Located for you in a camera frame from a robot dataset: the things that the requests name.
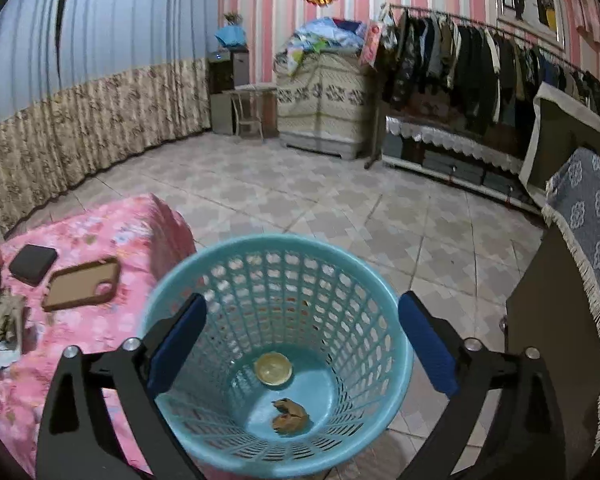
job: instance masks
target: tile floor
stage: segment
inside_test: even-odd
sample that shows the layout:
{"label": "tile floor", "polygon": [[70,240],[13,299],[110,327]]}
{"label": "tile floor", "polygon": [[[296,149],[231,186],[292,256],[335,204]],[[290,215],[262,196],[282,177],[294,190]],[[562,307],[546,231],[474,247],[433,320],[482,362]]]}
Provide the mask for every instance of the tile floor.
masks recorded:
{"label": "tile floor", "polygon": [[[504,304],[540,244],[522,213],[364,160],[203,134],[162,145],[51,202],[15,233],[120,197],[152,192],[179,211],[200,246],[261,232],[291,232],[338,245],[368,261],[402,293],[412,288],[462,337],[503,351]],[[491,392],[458,469],[472,464],[490,426]],[[419,362],[402,409],[376,443],[329,478],[395,479],[446,405]]]}

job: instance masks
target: shelf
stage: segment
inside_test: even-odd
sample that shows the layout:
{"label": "shelf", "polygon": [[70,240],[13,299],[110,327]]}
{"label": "shelf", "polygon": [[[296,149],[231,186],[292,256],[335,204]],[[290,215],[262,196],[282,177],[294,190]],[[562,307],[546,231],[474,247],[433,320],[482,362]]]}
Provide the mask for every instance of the shelf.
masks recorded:
{"label": "shelf", "polygon": [[540,210],[537,207],[520,202],[520,200],[518,200],[517,198],[509,197],[504,193],[491,189],[490,187],[478,186],[476,184],[472,184],[471,182],[462,180],[461,178],[455,178],[449,176],[448,174],[440,173],[439,171],[429,170],[427,168],[423,168],[420,164],[416,164],[415,162],[409,162],[408,160],[402,160],[401,158],[395,158],[394,156],[382,155],[382,161],[389,164],[390,166],[397,166],[399,168],[405,168],[406,170],[417,171],[418,173],[434,176],[440,180],[449,182],[450,184],[456,184],[456,186],[461,186],[465,189],[470,189],[471,191],[475,191],[477,193],[481,193],[491,198],[495,198],[496,200],[515,206],[524,211],[528,211],[537,215],[540,214]]}

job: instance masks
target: curtain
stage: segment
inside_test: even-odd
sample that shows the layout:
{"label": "curtain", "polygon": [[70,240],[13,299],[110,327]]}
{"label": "curtain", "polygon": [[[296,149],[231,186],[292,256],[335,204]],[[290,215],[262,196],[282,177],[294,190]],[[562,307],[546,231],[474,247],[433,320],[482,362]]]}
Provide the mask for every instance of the curtain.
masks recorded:
{"label": "curtain", "polygon": [[210,126],[218,0],[9,0],[0,13],[0,227],[85,176]]}

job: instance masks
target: yellow bowl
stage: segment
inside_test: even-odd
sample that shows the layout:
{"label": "yellow bowl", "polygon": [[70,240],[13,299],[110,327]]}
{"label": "yellow bowl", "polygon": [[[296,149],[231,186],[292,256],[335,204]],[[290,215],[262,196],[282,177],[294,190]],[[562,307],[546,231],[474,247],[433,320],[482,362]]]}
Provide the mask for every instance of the yellow bowl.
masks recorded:
{"label": "yellow bowl", "polygon": [[253,365],[256,377],[267,386],[282,386],[293,373],[289,359],[278,352],[261,355]]}

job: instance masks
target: brown phone case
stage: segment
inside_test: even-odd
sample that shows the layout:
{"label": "brown phone case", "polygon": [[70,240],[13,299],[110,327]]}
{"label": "brown phone case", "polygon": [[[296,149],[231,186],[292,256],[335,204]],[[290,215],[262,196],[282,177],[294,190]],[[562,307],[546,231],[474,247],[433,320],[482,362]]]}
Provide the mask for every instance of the brown phone case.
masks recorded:
{"label": "brown phone case", "polygon": [[[51,312],[111,301],[116,295],[119,278],[120,262],[115,256],[56,270],[49,279],[42,310]],[[98,293],[99,285],[109,285],[109,290]]]}

